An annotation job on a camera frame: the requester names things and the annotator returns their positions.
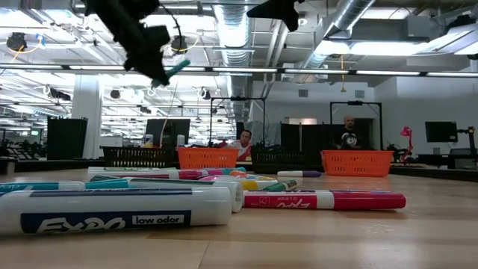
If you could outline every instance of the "white marker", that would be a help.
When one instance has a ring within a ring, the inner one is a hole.
[[[0,234],[222,225],[227,188],[14,191],[0,199]]]
[[[133,188],[210,188],[226,187],[231,192],[232,211],[239,212],[242,209],[244,192],[239,182],[201,182],[198,180],[184,179],[138,179],[124,178]]]

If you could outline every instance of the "plastic basket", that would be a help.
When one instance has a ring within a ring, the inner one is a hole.
[[[279,171],[319,170],[319,152],[280,152],[252,150],[254,173],[277,174]]]
[[[181,169],[234,168],[239,149],[178,148]]]
[[[330,176],[387,176],[392,151],[324,150],[324,170]]]
[[[173,150],[103,146],[106,167],[174,167]]]

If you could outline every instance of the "computer monitor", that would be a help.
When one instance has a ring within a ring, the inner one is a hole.
[[[458,142],[456,122],[425,122],[426,142]]]
[[[160,146],[161,131],[165,119],[150,119],[146,124],[146,134],[153,135],[152,143]],[[178,135],[184,135],[184,143],[189,138],[190,119],[171,119],[166,122],[163,132],[163,148],[174,148],[177,144]]]

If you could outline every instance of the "man in black shirt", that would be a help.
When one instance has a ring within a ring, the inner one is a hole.
[[[337,149],[360,149],[360,141],[353,131],[355,118],[347,115],[344,118],[344,129],[334,138]]]

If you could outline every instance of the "air duct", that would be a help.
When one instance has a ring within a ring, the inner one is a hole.
[[[249,45],[250,24],[246,15],[248,8],[242,5],[217,5],[214,6],[214,13],[217,17],[217,33],[220,45],[226,48],[244,48]],[[250,65],[251,54],[241,50],[225,50],[221,52],[224,64],[227,67],[247,67]],[[229,96],[246,95],[248,77],[234,76],[227,77],[227,89]],[[248,113],[243,111],[243,102],[232,102],[232,111],[237,121],[245,121]]]
[[[317,48],[302,63],[301,68],[317,69],[321,67],[328,57],[327,54],[321,53],[319,48],[323,38],[342,31],[351,31],[352,27],[374,2],[375,0],[340,0],[337,4],[337,10],[331,16],[322,19],[317,26],[315,32],[315,40],[318,42]],[[296,75],[292,81],[296,83],[317,82],[318,78],[314,75]]]

